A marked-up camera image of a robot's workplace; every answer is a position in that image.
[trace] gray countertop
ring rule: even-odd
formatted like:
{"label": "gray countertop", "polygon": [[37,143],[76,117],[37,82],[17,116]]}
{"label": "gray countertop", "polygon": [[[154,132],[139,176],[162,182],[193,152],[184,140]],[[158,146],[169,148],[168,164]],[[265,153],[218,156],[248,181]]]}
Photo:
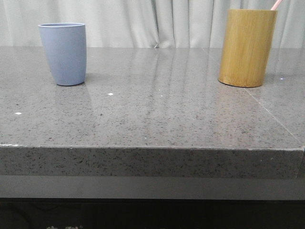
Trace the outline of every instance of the gray countertop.
{"label": "gray countertop", "polygon": [[305,50],[257,88],[217,81],[220,49],[88,48],[72,87],[41,47],[0,53],[1,175],[305,177]]}

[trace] cup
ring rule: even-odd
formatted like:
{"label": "cup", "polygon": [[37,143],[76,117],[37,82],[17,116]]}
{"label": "cup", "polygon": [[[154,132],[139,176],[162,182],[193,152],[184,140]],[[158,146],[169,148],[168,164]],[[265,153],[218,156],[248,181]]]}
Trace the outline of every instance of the cup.
{"label": "cup", "polygon": [[56,84],[72,86],[83,83],[87,64],[85,24],[41,24],[39,31]]}
{"label": "cup", "polygon": [[229,9],[218,80],[237,87],[263,84],[277,11]]}

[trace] granite countertop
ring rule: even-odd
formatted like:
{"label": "granite countertop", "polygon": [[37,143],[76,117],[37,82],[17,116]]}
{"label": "granite countertop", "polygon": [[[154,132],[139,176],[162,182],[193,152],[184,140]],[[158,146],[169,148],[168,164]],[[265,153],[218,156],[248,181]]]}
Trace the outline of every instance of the granite countertop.
{"label": "granite countertop", "polygon": [[217,81],[220,49],[88,48],[72,87],[41,47],[0,53],[1,175],[305,177],[305,50],[257,88]]}

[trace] table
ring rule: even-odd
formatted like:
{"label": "table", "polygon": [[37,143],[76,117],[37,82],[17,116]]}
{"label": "table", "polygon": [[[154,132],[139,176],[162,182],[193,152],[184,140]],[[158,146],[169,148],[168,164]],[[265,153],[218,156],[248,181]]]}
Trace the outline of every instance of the table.
{"label": "table", "polygon": [[304,49],[257,88],[217,81],[221,49],[88,48],[71,87],[0,53],[0,198],[305,199]]}

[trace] bamboo cup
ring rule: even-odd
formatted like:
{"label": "bamboo cup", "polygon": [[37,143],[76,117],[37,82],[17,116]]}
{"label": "bamboo cup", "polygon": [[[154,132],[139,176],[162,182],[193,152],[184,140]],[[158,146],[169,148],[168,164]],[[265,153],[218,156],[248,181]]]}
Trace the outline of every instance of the bamboo cup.
{"label": "bamboo cup", "polygon": [[277,11],[229,9],[218,80],[237,87],[263,84]]}

